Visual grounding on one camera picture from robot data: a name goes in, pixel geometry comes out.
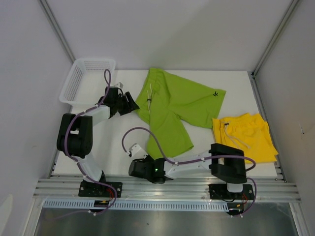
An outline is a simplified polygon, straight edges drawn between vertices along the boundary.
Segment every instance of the red wire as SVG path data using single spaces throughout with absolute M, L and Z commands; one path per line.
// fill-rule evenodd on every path
M 114 198 L 113 190 L 111 190 L 110 188 L 108 188 L 107 191 L 109 192 L 109 197 L 110 197 L 109 200 L 110 200 L 110 201 L 113 200 L 113 198 Z

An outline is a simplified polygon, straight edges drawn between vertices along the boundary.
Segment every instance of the metal frame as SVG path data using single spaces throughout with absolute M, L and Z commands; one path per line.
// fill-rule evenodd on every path
M 274 32 L 272 38 L 270 39 L 264 53 L 260 57 L 253 73 L 252 76 L 253 78 L 256 78 L 257 73 L 265 63 L 265 61 L 268 59 L 268 56 L 274 49 L 275 45 L 279 41 L 282 33 L 284 32 L 285 28 L 287 27 L 289 21 L 291 20 L 293 14 L 295 13 L 296 9 L 298 8 L 299 4 L 301 3 L 302 0 L 292 0 L 289 7 L 287 8 L 284 16 L 282 17 L 276 31 Z
M 144 179 L 126 176 L 106 176 L 107 181 L 123 183 L 121 200 L 133 201 L 181 201 L 204 202 L 210 201 L 209 184 L 224 183 L 216 177 L 179 178 L 165 184 L 151 184 Z M 78 197 L 82 176 L 52 177 L 38 181 L 34 198 L 56 199 L 86 199 L 107 200 L 107 198 Z M 295 183 L 285 183 L 283 180 L 258 179 L 257 202 L 264 203 L 300 203 L 300 195 Z
M 249 78 L 250 78 L 250 82 L 251 82 L 251 85 L 252 85 L 252 91 L 254 93 L 254 97 L 255 97 L 255 100 L 256 100 L 256 103 L 257 103 L 257 107 L 258 107 L 259 113 L 261 114 L 263 119 L 268 122 L 268 118 L 267 118 L 267 115 L 266 115 L 266 111 L 265 111 L 264 105 L 263 105 L 262 100 L 261 100 L 261 96 L 260 96 L 260 93 L 259 93 L 259 90 L 258 90 L 256 79 L 254 79 L 252 73 L 249 73 Z M 272 140 L 274 146 L 276 147 L 277 150 L 279 150 L 272 130 L 270 130 L 270 136 L 271 136 L 271 140 Z M 286 182 L 284 171 L 283 171 L 282 166 L 281 166 L 280 155 L 277 155 L 276 158 L 277 158 L 277 166 L 279 166 L 279 168 L 281 169 L 281 174 L 283 176 L 283 180 Z
M 55 32 L 61 46 L 64 49 L 64 52 L 66 53 L 66 55 L 68 56 L 69 60 L 74 63 L 75 61 L 75 56 L 66 40 L 66 38 L 63 35 L 63 31 L 61 30 L 56 17 L 54 15 L 54 13 L 52 12 L 47 0 L 38 0 L 40 6 L 43 9 L 43 12 L 45 13 L 48 22 L 50 23 L 51 27 L 53 28 L 53 31 Z

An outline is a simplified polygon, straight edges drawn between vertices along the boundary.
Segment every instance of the white table surface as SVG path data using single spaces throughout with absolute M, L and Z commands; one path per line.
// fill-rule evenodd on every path
M 219 114 L 219 118 L 227 116 L 240 116 L 244 113 L 256 114 L 258 107 L 254 98 L 249 76 L 246 71 L 168 71 L 184 78 L 196 81 L 212 88 L 226 90 L 226 95 Z M 122 82 L 124 92 L 129 91 L 136 100 L 147 76 L 147 70 L 119 70 L 113 75 L 112 85 Z M 93 72 L 89 81 L 83 81 L 77 96 L 82 100 L 89 96 L 95 103 L 104 94 L 105 81 L 103 72 Z M 78 113 L 82 107 L 73 107 L 72 113 Z M 198 154 L 210 148 L 215 142 L 211 129 L 192 126 L 183 121 L 189 133 L 194 148 L 183 155 Z M 142 126 L 149 128 L 136 113 L 115 117 L 103 121 L 93 128 L 92 153 L 96 162 L 102 167 L 106 175 L 128 175 L 131 159 L 123 151 L 121 146 L 122 136 L 129 129 Z M 149 134 L 143 130 L 135 130 L 126 137 L 125 146 L 128 149 L 134 143 L 138 143 L 143 149 L 146 147 Z M 54 169 L 55 175 L 80 174 L 75 163 L 59 153 Z M 249 177 L 271 178 L 276 177 L 274 163 L 257 164 L 256 168 L 247 173 Z M 208 177 L 210 174 L 199 174 L 192 177 Z

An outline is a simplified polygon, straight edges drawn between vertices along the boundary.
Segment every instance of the purple cable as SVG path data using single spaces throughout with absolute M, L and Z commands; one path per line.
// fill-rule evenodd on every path
M 257 197 L 257 184 L 255 182 L 255 180 L 253 178 L 247 177 L 247 179 L 251 180 L 252 183 L 254 184 L 254 189 L 255 189 L 255 194 L 254 194 L 254 199 L 252 201 L 252 204 L 242 213 L 242 215 L 244 215 L 245 212 L 248 212 L 251 207 L 254 205 L 255 201 L 256 201 L 256 197 Z
M 176 165 L 184 165 L 184 164 L 191 164 L 191 163 L 195 163 L 195 162 L 199 162 L 199 161 L 206 161 L 206 160 L 210 160 L 210 159 L 219 159 L 219 158 L 238 158 L 238 159 L 244 159 L 244 160 L 248 160 L 250 162 L 253 163 L 253 165 L 251 167 L 249 167 L 248 169 L 246 169 L 246 171 L 250 171 L 252 170 L 253 168 L 255 168 L 256 166 L 256 162 L 251 159 L 251 158 L 248 158 L 248 157 L 245 157 L 245 156 L 236 156 L 236 155 L 218 155 L 218 156 L 208 156 L 208 157 L 205 157 L 204 160 L 202 159 L 195 159 L 195 160 L 191 160 L 191 161 L 181 161 L 181 162 L 175 162 L 175 161 L 171 161 L 169 158 L 166 157 L 165 153 L 163 152 L 163 149 L 161 147 L 161 145 L 159 144 L 158 142 L 158 139 L 156 138 L 156 136 L 154 135 L 154 133 L 152 133 L 149 129 L 147 128 L 144 128 L 144 127 L 134 127 L 130 130 L 128 130 L 123 138 L 122 138 L 122 146 L 123 146 L 123 150 L 125 152 L 127 152 L 126 148 L 125 148 L 125 145 L 124 145 L 124 142 L 125 142 L 125 138 L 127 136 L 128 133 L 130 133 L 131 131 L 135 130 L 135 129 L 142 129 L 142 130 L 145 130 L 147 132 L 149 132 L 152 137 L 154 138 L 154 140 L 156 141 L 156 144 L 158 146 L 158 149 L 160 150 L 162 156 L 164 157 L 164 159 L 168 162 L 168 163 L 171 163 L 171 164 L 176 164 Z
M 107 81 L 107 79 L 106 79 L 106 72 L 108 72 L 108 74 L 109 74 L 109 80 L 108 80 L 108 81 Z M 110 86 L 110 84 L 111 84 L 111 82 L 112 82 L 112 75 L 111 75 L 111 73 L 110 73 L 110 71 L 109 71 L 108 69 L 106 69 L 106 70 L 104 71 L 104 78 L 105 78 L 105 81 L 107 82 L 108 86 Z M 108 92 L 109 92 L 109 89 L 106 89 L 105 95 L 104 95 L 103 98 L 100 100 L 100 102 L 97 103 L 96 106 L 91 107 L 91 108 L 88 108 L 85 112 L 80 112 L 79 114 L 77 114 L 77 115 L 72 119 L 72 121 L 70 122 L 70 124 L 69 124 L 69 126 L 68 126 L 68 128 L 67 128 L 67 131 L 66 131 L 65 137 L 64 137 L 64 152 L 65 152 L 65 154 L 66 154 L 70 159 L 72 159 L 73 161 L 75 161 L 75 162 L 77 163 L 77 166 L 78 166 L 79 170 L 81 171 L 81 173 L 83 174 L 83 176 L 86 177 L 87 179 L 89 179 L 90 181 L 94 182 L 94 183 L 97 183 L 97 184 L 100 184 L 100 185 L 104 185 L 104 186 L 106 186 L 106 187 L 111 188 L 111 189 L 114 191 L 115 197 L 114 197 L 113 202 L 112 202 L 110 205 L 108 205 L 108 207 L 105 208 L 104 210 L 95 213 L 96 215 L 99 215 L 99 214 L 104 213 L 105 211 L 107 211 L 107 210 L 115 203 L 115 201 L 116 201 L 116 199 L 117 199 L 117 191 L 116 191 L 116 189 L 115 189 L 114 187 L 112 187 L 111 185 L 106 184 L 106 183 L 98 182 L 98 181 L 92 179 L 91 177 L 87 176 L 87 174 L 86 174 L 86 173 L 84 172 L 84 170 L 82 169 L 80 163 L 78 162 L 78 159 L 70 155 L 70 153 L 69 153 L 69 151 L 68 151 L 68 145 L 67 145 L 67 144 L 68 144 L 68 137 L 69 137 L 69 134 L 70 134 L 70 131 L 71 131 L 71 127 L 73 126 L 74 122 L 75 122 L 75 121 L 78 119 L 78 117 L 80 117 L 81 115 L 83 115 L 83 114 L 85 114 L 85 113 L 87 113 L 87 112 L 90 112 L 90 111 L 92 111 L 92 110 L 98 108 L 98 107 L 104 102 L 104 100 L 105 100 L 105 98 L 106 98 Z M 60 219 L 60 218 L 63 218 L 64 216 L 72 215 L 72 214 L 79 213 L 79 212 L 84 212 L 84 211 L 83 211 L 83 210 L 75 211 L 75 212 L 69 213 L 69 214 L 67 214 L 67 215 L 59 216 L 59 217 L 57 217 L 57 218 L 55 218 L 55 219 Z

